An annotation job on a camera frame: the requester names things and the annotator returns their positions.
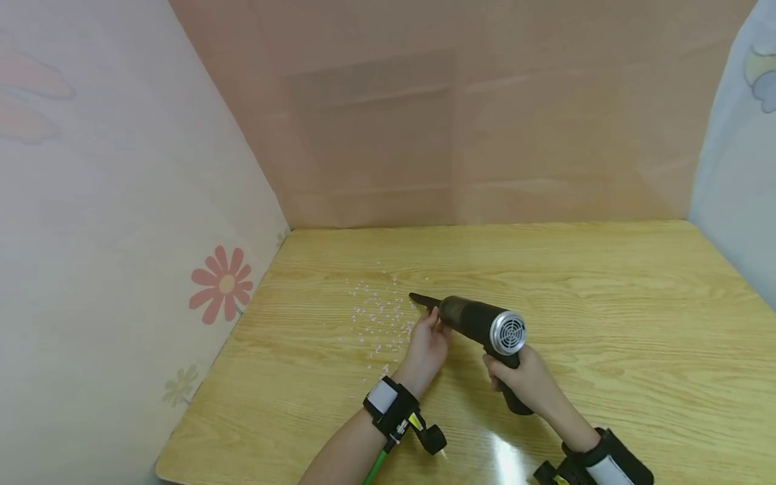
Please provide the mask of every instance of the background wall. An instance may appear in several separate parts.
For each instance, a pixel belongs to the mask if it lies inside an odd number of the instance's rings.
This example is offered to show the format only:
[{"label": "background wall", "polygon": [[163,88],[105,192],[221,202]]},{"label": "background wall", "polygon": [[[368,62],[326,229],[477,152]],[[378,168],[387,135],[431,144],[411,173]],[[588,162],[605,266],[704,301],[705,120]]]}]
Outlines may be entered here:
[{"label": "background wall", "polygon": [[776,2],[760,0],[730,52],[690,220],[776,309]]},{"label": "background wall", "polygon": [[170,0],[294,227],[687,216],[753,0]]},{"label": "background wall", "polygon": [[286,223],[167,3],[0,29],[0,481],[154,483]]}]

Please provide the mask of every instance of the heat gun vent grille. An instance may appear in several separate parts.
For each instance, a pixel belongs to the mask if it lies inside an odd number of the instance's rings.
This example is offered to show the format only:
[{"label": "heat gun vent grille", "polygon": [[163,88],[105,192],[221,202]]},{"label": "heat gun vent grille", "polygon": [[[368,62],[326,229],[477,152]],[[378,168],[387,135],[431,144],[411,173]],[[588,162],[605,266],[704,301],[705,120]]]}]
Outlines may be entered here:
[{"label": "heat gun vent grille", "polygon": [[525,325],[516,318],[510,318],[501,325],[498,333],[498,341],[506,352],[520,350],[525,342]]}]

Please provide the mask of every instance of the wooden table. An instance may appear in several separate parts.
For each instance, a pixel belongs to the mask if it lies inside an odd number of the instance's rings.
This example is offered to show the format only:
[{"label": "wooden table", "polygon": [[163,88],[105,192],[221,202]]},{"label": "wooden table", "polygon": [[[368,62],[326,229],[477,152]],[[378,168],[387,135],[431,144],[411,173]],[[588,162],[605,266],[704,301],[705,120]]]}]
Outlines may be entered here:
[{"label": "wooden table", "polygon": [[[776,317],[695,227],[661,221],[294,231],[158,475],[295,483],[402,358],[410,291],[521,312],[570,399],[658,483],[759,483],[774,471]],[[455,335],[421,403],[445,455],[412,435],[376,483],[524,483],[561,460],[544,422],[510,414],[488,389],[481,353]]]}]

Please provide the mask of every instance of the green cable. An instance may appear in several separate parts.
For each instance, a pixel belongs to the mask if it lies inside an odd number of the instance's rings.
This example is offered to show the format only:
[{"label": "green cable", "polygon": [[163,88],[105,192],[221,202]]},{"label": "green cable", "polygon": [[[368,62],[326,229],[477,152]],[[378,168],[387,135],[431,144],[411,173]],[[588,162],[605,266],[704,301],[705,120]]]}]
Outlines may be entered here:
[{"label": "green cable", "polygon": [[369,485],[372,480],[375,479],[375,475],[377,475],[377,470],[380,468],[380,465],[383,464],[383,460],[386,458],[388,453],[383,450],[380,452],[380,456],[377,457],[377,460],[375,460],[375,464],[372,465],[372,469],[369,471],[369,475],[366,476],[366,480],[364,480],[364,485]]}]

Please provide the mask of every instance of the wallpaper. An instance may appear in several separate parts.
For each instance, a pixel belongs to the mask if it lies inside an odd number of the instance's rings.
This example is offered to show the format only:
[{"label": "wallpaper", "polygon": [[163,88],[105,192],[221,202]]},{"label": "wallpaper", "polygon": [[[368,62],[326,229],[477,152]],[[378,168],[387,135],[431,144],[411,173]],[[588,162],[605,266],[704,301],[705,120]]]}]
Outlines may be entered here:
[{"label": "wallpaper", "polygon": [[157,483],[288,234],[166,2],[0,2],[0,482]]},{"label": "wallpaper", "polygon": [[741,27],[719,84],[689,219],[776,309],[776,2]]}]

